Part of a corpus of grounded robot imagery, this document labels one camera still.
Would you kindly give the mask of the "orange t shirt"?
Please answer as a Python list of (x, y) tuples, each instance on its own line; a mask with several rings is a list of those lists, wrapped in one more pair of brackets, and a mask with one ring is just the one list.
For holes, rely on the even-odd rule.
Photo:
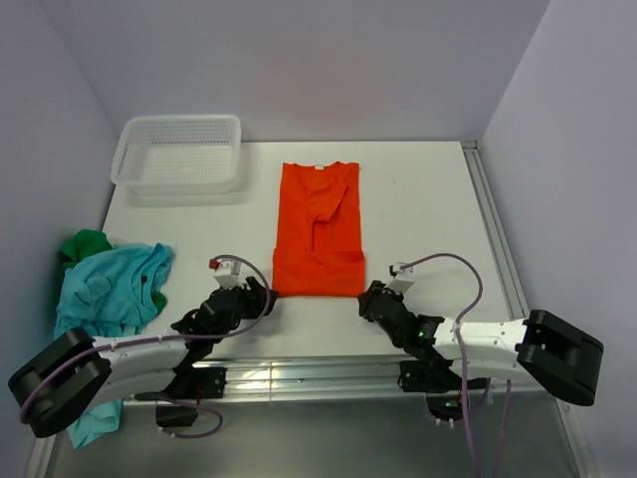
[(273, 286), (282, 297), (355, 297), (365, 284), (359, 165), (282, 168)]

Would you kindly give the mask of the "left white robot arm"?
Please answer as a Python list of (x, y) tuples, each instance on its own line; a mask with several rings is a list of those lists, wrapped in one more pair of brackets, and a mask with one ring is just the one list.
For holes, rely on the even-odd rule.
[(223, 340), (245, 333), (243, 322), (259, 324), (278, 298), (277, 291), (249, 277), (242, 285), (216, 289), (164, 333), (99, 338), (71, 329), (9, 378), (19, 419), (45, 438), (113, 400), (182, 397), (193, 387), (195, 364)]

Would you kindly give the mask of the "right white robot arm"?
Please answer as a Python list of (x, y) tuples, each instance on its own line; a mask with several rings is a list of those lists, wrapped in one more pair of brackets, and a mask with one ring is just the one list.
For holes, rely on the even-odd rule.
[(408, 354), (399, 365), (405, 392), (481, 389), (489, 382), (536, 383), (578, 406), (595, 401), (604, 346), (558, 316), (533, 310), (525, 319), (467, 322), (416, 315), (404, 297), (374, 281), (357, 298), (358, 313)]

